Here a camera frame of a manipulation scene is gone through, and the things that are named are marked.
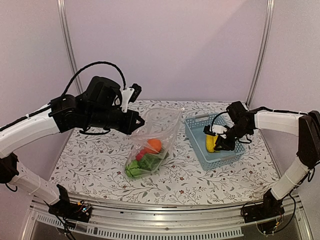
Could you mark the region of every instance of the yellow banana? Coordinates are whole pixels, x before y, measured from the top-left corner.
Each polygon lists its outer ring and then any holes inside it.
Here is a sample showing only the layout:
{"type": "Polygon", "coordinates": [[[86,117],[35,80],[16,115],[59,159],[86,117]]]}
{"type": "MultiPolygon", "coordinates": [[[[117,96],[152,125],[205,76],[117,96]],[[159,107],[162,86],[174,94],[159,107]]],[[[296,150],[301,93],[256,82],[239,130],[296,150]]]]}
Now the yellow banana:
{"type": "Polygon", "coordinates": [[[206,150],[209,153],[215,152],[215,146],[216,146],[217,139],[218,139],[218,135],[216,135],[216,136],[211,136],[208,134],[206,135],[205,146],[206,146],[206,150]]]}

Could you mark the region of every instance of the green vegetable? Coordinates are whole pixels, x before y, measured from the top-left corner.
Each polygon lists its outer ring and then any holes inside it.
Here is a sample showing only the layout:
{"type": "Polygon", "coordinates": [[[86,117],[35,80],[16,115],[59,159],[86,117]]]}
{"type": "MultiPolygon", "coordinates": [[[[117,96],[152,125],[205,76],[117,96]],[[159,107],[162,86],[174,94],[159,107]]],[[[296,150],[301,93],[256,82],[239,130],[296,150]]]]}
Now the green vegetable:
{"type": "Polygon", "coordinates": [[[154,171],[158,168],[159,164],[163,160],[163,149],[159,154],[146,153],[140,161],[136,159],[133,160],[130,164],[125,166],[125,174],[129,178],[139,178],[141,175],[145,174],[146,171],[154,171]]]}
{"type": "Polygon", "coordinates": [[[138,162],[140,168],[148,171],[155,170],[161,162],[161,158],[158,154],[146,153],[138,162]]]}
{"type": "Polygon", "coordinates": [[[143,169],[139,167],[137,160],[133,160],[129,165],[125,166],[125,174],[130,178],[137,178],[143,173],[143,169]]]}

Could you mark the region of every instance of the floral pattern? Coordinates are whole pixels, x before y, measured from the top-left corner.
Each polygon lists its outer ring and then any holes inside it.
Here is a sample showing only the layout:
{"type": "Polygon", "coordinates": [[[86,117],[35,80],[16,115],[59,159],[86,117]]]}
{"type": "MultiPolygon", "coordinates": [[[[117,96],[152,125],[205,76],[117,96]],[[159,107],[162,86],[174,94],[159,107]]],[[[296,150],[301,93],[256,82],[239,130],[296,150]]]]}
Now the floral pattern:
{"type": "MultiPolygon", "coordinates": [[[[137,101],[130,108],[184,108],[187,117],[225,111],[229,103],[199,101],[137,101]]],[[[225,120],[232,124],[228,115],[225,120]]],[[[259,200],[278,179],[265,143],[256,131],[239,161],[204,171],[181,123],[173,152],[159,171],[130,179],[124,164],[133,146],[129,136],[82,135],[75,129],[51,176],[69,192],[105,199],[150,204],[208,205],[259,200]]]]}

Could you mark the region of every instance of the metal frame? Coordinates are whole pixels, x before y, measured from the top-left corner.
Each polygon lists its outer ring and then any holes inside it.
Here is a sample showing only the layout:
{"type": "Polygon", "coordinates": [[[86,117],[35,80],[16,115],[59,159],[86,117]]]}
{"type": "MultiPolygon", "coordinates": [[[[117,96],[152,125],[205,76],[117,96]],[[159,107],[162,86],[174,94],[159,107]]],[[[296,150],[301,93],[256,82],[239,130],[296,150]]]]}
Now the metal frame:
{"type": "MultiPolygon", "coordinates": [[[[60,23],[61,23],[61,28],[62,28],[64,44],[65,44],[65,48],[66,48],[66,53],[68,55],[72,74],[75,75],[76,72],[78,71],[78,68],[77,68],[77,64],[76,64],[74,50],[72,48],[72,43],[71,43],[71,37],[70,37],[70,32],[69,32],[69,27],[68,27],[68,22],[67,22],[66,8],[65,8],[65,1],[64,0],[57,0],[57,5],[58,5],[58,12],[59,12],[59,17],[60,17],[60,23]]],[[[75,78],[74,84],[75,84],[75,87],[76,87],[78,94],[82,94],[84,92],[84,89],[82,87],[81,80],[78,76],[75,78]]]]}
{"type": "Polygon", "coordinates": [[[246,102],[245,102],[249,108],[250,108],[250,105],[251,105],[252,100],[254,98],[254,94],[255,94],[255,91],[257,88],[259,76],[260,76],[262,65],[263,65],[264,58],[265,58],[267,43],[268,43],[271,24],[272,24],[272,18],[273,18],[273,14],[274,14],[274,6],[275,6],[275,0],[268,0],[259,55],[258,55],[258,59],[257,59],[256,65],[255,65],[255,70],[254,70],[250,90],[249,90],[249,93],[248,93],[248,96],[247,96],[246,102]]]}
{"type": "MultiPolygon", "coordinates": [[[[240,237],[243,235],[242,227],[256,224],[244,222],[240,215],[242,203],[155,205],[101,199],[73,193],[70,194],[70,199],[72,202],[85,200],[93,205],[90,222],[77,222],[74,232],[104,239],[220,240],[240,237]]],[[[301,238],[312,240],[300,198],[294,195],[294,199],[296,200],[296,219],[293,220],[297,224],[301,238]]],[[[289,219],[294,210],[291,198],[285,198],[283,206],[286,219],[289,219]]],[[[22,240],[30,240],[35,221],[62,228],[55,216],[48,213],[48,207],[37,197],[33,199],[28,214],[22,240]]]]}

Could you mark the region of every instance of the red toy food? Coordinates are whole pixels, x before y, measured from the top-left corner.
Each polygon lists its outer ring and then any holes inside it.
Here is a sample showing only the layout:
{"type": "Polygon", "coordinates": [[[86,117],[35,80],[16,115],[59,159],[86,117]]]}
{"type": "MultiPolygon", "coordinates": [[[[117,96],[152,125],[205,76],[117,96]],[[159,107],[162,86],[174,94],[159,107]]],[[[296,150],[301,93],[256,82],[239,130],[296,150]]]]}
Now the red toy food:
{"type": "Polygon", "coordinates": [[[161,151],[162,143],[159,139],[156,139],[156,138],[149,139],[148,145],[149,145],[149,147],[144,147],[144,150],[148,154],[158,154],[161,151]]]}
{"type": "Polygon", "coordinates": [[[142,150],[136,155],[135,159],[136,159],[137,161],[140,161],[140,160],[144,157],[144,155],[145,155],[146,153],[147,153],[146,150],[142,149],[142,150]]]}

